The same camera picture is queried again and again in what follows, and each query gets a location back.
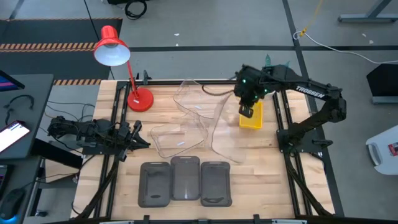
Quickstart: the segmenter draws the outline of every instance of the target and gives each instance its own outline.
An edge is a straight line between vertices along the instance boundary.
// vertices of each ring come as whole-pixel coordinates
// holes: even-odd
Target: concrete floor
[[[17,0],[0,0],[0,19],[8,18]],[[337,17],[345,13],[365,13],[376,0],[325,1],[315,23],[309,28],[315,40],[328,45],[398,45],[398,24],[339,24]],[[123,10],[87,0],[93,17],[123,17]],[[123,20],[121,38],[130,47],[220,46],[220,45],[284,45],[292,46],[282,1],[279,0],[153,0],[147,14],[137,20]],[[318,0],[289,0],[295,25],[302,29],[312,18]],[[398,13],[393,1],[386,13]],[[25,0],[17,18],[80,18],[88,17],[81,0]],[[314,45],[300,39],[301,45]],[[397,51],[359,52],[374,60],[398,60]],[[272,63],[290,61],[300,73],[294,51],[184,51],[133,52],[134,73],[146,69],[152,78],[229,78],[242,63],[260,67],[265,55]],[[372,105],[366,75],[377,67],[359,57],[336,52],[303,52],[310,78],[331,83],[343,89],[347,100],[347,119],[323,126],[325,136],[334,145],[329,147],[332,166],[344,213],[347,217],[398,219],[398,177],[377,173],[369,160],[365,141],[397,125],[396,105]],[[125,66],[114,67],[116,79],[127,78]],[[98,86],[55,86],[50,100],[94,103]],[[83,102],[84,94],[90,100]],[[54,105],[80,117],[81,106]],[[55,116],[60,113],[47,110]],[[44,117],[42,127],[48,126]],[[42,131],[39,138],[47,139]],[[39,208],[48,210],[46,218],[27,218],[25,223],[66,220],[74,190],[57,190],[67,194],[63,200],[52,201],[53,192],[44,192]]]

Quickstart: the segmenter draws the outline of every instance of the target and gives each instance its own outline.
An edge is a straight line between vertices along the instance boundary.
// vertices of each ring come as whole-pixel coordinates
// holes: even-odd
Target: monitor
[[[0,70],[0,91],[21,90],[25,86]]]

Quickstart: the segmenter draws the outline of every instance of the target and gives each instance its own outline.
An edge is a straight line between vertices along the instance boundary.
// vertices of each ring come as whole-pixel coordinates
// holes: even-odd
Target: lamp shade
[[[107,66],[118,66],[130,59],[129,47],[118,38],[116,29],[104,26],[101,29],[101,40],[94,49],[94,58]]]

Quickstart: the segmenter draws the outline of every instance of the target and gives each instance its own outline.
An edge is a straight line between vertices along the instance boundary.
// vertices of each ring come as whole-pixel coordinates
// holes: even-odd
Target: wooden table
[[[94,119],[110,119],[117,81],[102,81],[94,112]],[[275,135],[277,121],[271,98],[263,101],[263,128],[261,130],[240,129],[238,127],[238,111],[229,110],[237,107],[237,99],[232,96],[224,108],[224,128],[228,131],[215,131],[217,139],[229,139],[236,147],[246,154],[246,160],[238,164],[217,155],[204,146],[193,149],[184,155],[196,155],[201,162],[228,161],[231,164],[231,194],[232,206],[228,208],[203,207],[196,201],[171,201],[165,208],[141,208],[137,204],[139,171],[143,162],[167,161],[161,158],[155,148],[150,131],[153,127],[167,124],[173,119],[183,116],[175,102],[173,95],[178,86],[146,86],[154,94],[152,108],[143,113],[136,113],[128,109],[126,121],[131,124],[135,120],[142,121],[140,135],[151,143],[149,149],[130,152],[125,162],[121,162],[114,195],[112,220],[142,220],[144,215],[150,215],[151,220],[192,220],[207,219],[252,219],[254,214],[260,218],[293,218],[292,202],[283,155],[279,152]],[[231,85],[211,86],[217,91],[233,88]],[[119,108],[122,108],[124,94],[121,93]],[[288,91],[290,110],[293,121],[299,122],[309,116],[307,102],[301,93]],[[285,113],[282,112],[284,126],[287,127]],[[120,120],[121,109],[116,121]],[[323,170],[323,164],[309,154],[301,153],[305,179],[308,188],[318,201],[331,213],[333,204],[330,191]],[[75,209],[82,211],[98,189],[103,156],[96,156],[89,161],[80,174],[80,181],[76,190]],[[303,200],[298,187],[300,210],[305,213]],[[104,215],[108,195],[103,197],[101,214]]]

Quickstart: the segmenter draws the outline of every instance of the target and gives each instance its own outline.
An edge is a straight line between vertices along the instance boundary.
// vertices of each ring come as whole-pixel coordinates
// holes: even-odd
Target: yellow block
[[[262,128],[262,102],[258,101],[253,106],[253,116],[247,118],[243,115],[239,115],[239,127],[250,128],[250,129],[261,129]]]

